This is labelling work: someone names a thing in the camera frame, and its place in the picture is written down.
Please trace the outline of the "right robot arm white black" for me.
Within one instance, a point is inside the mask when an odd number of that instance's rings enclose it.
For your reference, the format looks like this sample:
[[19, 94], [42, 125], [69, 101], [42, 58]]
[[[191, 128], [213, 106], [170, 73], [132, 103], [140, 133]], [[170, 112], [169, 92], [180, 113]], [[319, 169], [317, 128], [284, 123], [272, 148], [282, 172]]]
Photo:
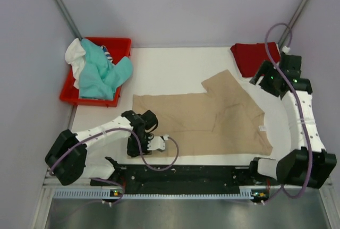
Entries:
[[254, 184], [267, 177], [280, 184], [302, 186], [311, 165], [307, 186], [320, 188], [337, 164], [334, 154], [328, 153], [318, 134], [312, 111], [312, 86], [309, 79], [301, 78], [301, 56], [281, 53], [279, 68], [286, 75], [295, 92], [269, 61], [262, 63], [251, 84], [279, 97], [284, 105], [291, 135], [291, 150], [281, 159], [256, 157], [251, 162], [248, 178]]

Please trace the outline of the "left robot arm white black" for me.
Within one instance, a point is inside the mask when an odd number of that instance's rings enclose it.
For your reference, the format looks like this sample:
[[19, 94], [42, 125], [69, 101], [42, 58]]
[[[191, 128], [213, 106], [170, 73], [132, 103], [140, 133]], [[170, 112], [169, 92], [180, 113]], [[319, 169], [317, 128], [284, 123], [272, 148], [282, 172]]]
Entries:
[[83, 178], [100, 178], [113, 185], [121, 177], [118, 165], [112, 155], [99, 155], [99, 150], [126, 141], [129, 157], [164, 151], [164, 137], [153, 134], [157, 127], [158, 120], [152, 111], [138, 114], [130, 110], [92, 129], [76, 133], [67, 129], [55, 140], [45, 163], [61, 185]]

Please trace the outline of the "beige t-shirt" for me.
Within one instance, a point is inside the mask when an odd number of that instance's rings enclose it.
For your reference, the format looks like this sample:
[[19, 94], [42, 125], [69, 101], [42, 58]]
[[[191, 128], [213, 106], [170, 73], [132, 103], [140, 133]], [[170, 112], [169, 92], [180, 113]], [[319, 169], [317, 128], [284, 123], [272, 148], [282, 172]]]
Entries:
[[273, 147], [260, 130], [265, 113], [230, 71], [219, 72], [201, 84], [206, 91], [199, 94], [133, 96], [133, 111], [143, 114], [150, 110], [157, 116], [154, 135], [168, 134], [178, 143], [153, 156], [269, 156]]

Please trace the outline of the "teal t-shirt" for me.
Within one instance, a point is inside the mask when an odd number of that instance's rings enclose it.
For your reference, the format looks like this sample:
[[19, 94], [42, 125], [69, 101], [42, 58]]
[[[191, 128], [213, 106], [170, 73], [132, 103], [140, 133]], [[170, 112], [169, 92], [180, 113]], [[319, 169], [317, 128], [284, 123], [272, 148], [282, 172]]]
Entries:
[[86, 54], [79, 76], [79, 98], [113, 100], [116, 89], [132, 75], [133, 65], [127, 56], [113, 64], [104, 50], [87, 38], [81, 40]]

